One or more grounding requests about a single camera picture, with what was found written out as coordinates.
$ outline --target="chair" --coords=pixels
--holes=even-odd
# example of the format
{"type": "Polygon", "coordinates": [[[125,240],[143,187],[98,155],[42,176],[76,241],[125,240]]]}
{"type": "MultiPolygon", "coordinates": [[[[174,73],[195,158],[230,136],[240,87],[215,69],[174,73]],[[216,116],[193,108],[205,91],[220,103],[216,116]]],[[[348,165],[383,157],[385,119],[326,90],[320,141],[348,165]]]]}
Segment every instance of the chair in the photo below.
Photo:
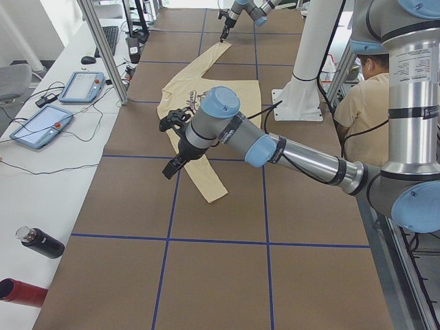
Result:
{"type": "Polygon", "coordinates": [[[0,67],[0,105],[13,103],[29,88],[32,70],[28,64],[0,67]]]}

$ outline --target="blue joint cap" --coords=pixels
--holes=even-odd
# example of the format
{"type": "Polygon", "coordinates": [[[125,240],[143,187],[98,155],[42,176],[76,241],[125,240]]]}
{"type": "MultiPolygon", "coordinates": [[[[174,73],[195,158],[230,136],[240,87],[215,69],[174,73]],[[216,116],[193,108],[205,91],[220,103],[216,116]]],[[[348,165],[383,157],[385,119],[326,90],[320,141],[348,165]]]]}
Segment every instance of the blue joint cap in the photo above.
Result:
{"type": "Polygon", "coordinates": [[[255,25],[256,26],[262,26],[262,25],[264,25],[264,23],[266,23],[267,22],[267,17],[266,16],[263,16],[263,17],[260,17],[259,19],[257,19],[256,21],[255,21],[255,25]]]}
{"type": "Polygon", "coordinates": [[[408,13],[421,19],[440,19],[439,0],[397,0],[408,13]]]}
{"type": "Polygon", "coordinates": [[[268,134],[261,136],[249,148],[245,156],[245,162],[253,167],[262,167],[272,158],[276,150],[276,143],[268,134]]]}
{"type": "Polygon", "coordinates": [[[217,86],[211,88],[200,104],[203,112],[215,118],[234,117],[240,109],[240,100],[233,90],[217,86]]]}
{"type": "Polygon", "coordinates": [[[350,39],[350,45],[351,51],[358,55],[379,55],[388,53],[380,43],[350,39]]]}
{"type": "Polygon", "coordinates": [[[391,218],[413,232],[440,229],[440,182],[428,181],[409,188],[394,202],[391,218]]]}

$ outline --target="bottle cap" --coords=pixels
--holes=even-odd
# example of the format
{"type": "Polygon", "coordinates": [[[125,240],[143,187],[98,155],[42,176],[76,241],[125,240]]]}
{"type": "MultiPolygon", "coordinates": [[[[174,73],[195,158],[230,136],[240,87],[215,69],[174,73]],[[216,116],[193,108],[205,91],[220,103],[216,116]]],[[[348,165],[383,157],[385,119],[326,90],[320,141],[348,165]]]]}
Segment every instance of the bottle cap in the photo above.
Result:
{"type": "Polygon", "coordinates": [[[15,237],[24,243],[29,243],[34,238],[34,232],[35,230],[24,225],[16,231],[15,237]]]}

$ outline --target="white pole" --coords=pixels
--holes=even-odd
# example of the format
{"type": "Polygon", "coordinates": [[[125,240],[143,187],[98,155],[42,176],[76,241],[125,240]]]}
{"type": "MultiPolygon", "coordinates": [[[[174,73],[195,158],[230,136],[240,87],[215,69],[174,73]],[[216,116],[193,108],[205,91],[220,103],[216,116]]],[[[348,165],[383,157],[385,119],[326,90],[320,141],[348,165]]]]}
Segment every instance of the white pole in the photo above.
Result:
{"type": "Polygon", "coordinates": [[[0,1],[0,24],[9,34],[12,42],[14,42],[14,44],[17,46],[21,55],[23,55],[27,63],[29,63],[32,71],[40,76],[44,75],[47,71],[46,68],[41,64],[39,58],[29,46],[29,43],[23,37],[22,33],[15,25],[14,21],[9,17],[1,2],[2,1],[0,1]]]}
{"type": "Polygon", "coordinates": [[[318,75],[343,0],[311,0],[291,80],[272,90],[275,120],[322,121],[318,75]]]}

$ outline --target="yellow t-shirt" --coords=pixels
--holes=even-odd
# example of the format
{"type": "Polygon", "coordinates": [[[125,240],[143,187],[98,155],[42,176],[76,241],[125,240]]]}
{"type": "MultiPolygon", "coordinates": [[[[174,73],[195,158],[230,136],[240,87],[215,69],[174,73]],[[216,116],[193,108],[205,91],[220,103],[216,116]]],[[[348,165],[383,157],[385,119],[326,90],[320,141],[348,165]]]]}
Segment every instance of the yellow t-shirt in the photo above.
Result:
{"type": "MultiPolygon", "coordinates": [[[[388,119],[388,74],[378,74],[359,82],[335,111],[334,119],[349,127],[346,136],[371,129],[388,119]]],[[[345,143],[345,157],[376,166],[388,161],[388,124],[374,131],[350,137],[345,143]]]]}

